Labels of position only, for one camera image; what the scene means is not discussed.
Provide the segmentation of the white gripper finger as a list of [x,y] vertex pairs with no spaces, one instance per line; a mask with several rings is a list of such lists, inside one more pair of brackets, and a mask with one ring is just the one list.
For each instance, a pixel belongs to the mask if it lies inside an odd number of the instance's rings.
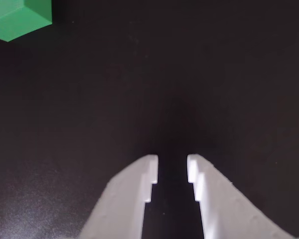
[[146,155],[120,171],[108,182],[79,238],[140,239],[145,205],[157,178],[157,155]]
[[187,178],[200,204],[206,239],[291,239],[199,154],[187,157]]

